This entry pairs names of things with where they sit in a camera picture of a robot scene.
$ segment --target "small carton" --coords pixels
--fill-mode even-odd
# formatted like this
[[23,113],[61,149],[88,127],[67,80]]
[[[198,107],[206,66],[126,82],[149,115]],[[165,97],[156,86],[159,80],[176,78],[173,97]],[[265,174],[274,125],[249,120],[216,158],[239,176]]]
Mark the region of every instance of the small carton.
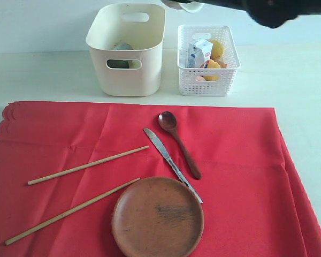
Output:
[[188,68],[205,68],[210,59],[213,44],[205,39],[198,39],[189,44]]

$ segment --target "butter knife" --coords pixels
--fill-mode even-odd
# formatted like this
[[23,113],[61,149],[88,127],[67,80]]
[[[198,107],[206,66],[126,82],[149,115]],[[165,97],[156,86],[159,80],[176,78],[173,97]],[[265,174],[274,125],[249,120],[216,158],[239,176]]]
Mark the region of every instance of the butter knife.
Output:
[[189,183],[189,181],[186,179],[186,177],[183,175],[183,173],[180,171],[180,169],[177,167],[177,165],[174,163],[174,161],[171,159],[170,154],[166,150],[165,146],[161,142],[161,140],[158,138],[158,136],[149,128],[145,127],[144,132],[149,137],[151,142],[154,144],[154,146],[157,148],[157,150],[160,152],[160,154],[164,157],[164,159],[168,162],[170,167],[174,170],[177,177],[180,179],[182,183],[184,183],[189,189],[195,194],[198,201],[200,203],[203,203],[201,197],[198,195],[198,193],[195,191],[193,186]]

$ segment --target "wooden chopstick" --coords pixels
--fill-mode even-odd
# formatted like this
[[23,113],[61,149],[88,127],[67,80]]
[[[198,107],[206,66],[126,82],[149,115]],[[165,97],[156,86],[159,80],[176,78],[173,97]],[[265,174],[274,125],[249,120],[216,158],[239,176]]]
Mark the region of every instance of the wooden chopstick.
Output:
[[37,183],[45,181],[45,180],[49,180],[49,179],[52,179],[52,178],[57,178],[57,177],[69,174],[71,172],[82,170],[82,169],[85,169],[85,168],[88,168],[88,167],[91,167],[91,166],[94,166],[94,165],[98,165],[100,163],[104,163],[104,162],[107,162],[107,161],[110,161],[110,160],[114,160],[116,158],[119,158],[119,157],[122,157],[122,156],[125,156],[125,155],[128,155],[128,154],[132,154],[132,153],[141,151],[141,150],[146,149],[148,147],[149,146],[143,146],[143,147],[140,147],[140,148],[137,148],[137,149],[133,149],[133,150],[121,153],[121,154],[113,155],[113,156],[110,156],[110,157],[107,157],[107,158],[104,158],[104,159],[101,159],[101,160],[98,160],[98,161],[95,161],[95,162],[90,162],[90,163],[87,163],[87,164],[84,164],[84,165],[81,165],[81,166],[78,166],[78,167],[75,167],[75,168],[71,168],[69,170],[64,170],[64,171],[61,171],[61,172],[58,172],[58,173],[55,173],[55,174],[51,174],[51,175],[48,175],[48,176],[45,176],[45,177],[42,177],[42,178],[34,179],[34,180],[31,180],[31,181],[27,182],[27,184],[28,185],[33,185],[33,184],[37,184]]
[[88,205],[91,205],[92,203],[94,203],[94,202],[96,202],[96,201],[98,201],[98,200],[100,200],[100,199],[102,199],[102,198],[104,198],[104,197],[106,197],[106,196],[108,196],[108,195],[110,195],[110,194],[122,189],[123,187],[126,187],[126,186],[138,181],[139,179],[140,178],[133,179],[130,182],[124,183],[121,186],[113,188],[113,189],[111,189],[111,190],[109,190],[109,191],[107,191],[107,192],[105,192],[105,193],[103,193],[101,195],[98,195],[97,197],[94,197],[94,198],[92,198],[92,199],[90,199],[90,200],[88,200],[88,201],[86,201],[86,202],[84,202],[84,203],[82,203],[80,205],[77,205],[76,207],[74,207],[74,208],[72,208],[70,210],[67,210],[67,211],[65,211],[65,212],[63,212],[63,213],[61,213],[61,214],[59,214],[59,215],[47,220],[47,221],[44,221],[43,223],[41,223],[41,224],[39,224],[37,226],[34,226],[33,228],[30,228],[29,230],[26,230],[25,232],[15,236],[15,237],[12,237],[12,238],[6,240],[5,241],[5,245],[9,245],[9,244],[11,244],[11,243],[13,243],[15,241],[18,241],[19,239],[21,239],[21,238],[23,238],[23,237],[25,237],[25,236],[27,236],[27,235],[39,230],[39,229],[44,228],[45,226],[50,225],[51,223],[53,223],[55,221],[58,221],[61,218],[64,218],[64,217],[74,213],[75,211],[78,211],[78,210],[80,210],[80,209],[82,209],[82,208],[84,208],[84,207],[86,207]]

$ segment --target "white table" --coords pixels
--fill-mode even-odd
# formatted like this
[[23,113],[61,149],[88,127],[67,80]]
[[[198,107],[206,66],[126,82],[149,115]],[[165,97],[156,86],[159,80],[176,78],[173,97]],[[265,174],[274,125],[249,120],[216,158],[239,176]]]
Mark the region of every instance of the white table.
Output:
[[165,49],[160,90],[105,95],[89,52],[0,54],[0,121],[21,100],[275,107],[278,124],[321,226],[321,43],[237,47],[241,68],[227,97],[182,96],[176,49]]

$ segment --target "round wooden plate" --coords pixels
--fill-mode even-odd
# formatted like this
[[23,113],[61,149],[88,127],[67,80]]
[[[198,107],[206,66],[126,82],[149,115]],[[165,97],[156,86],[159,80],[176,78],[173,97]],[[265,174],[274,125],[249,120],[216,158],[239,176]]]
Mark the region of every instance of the round wooden plate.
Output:
[[183,183],[149,177],[120,196],[112,230],[127,257],[185,257],[201,239],[203,210]]

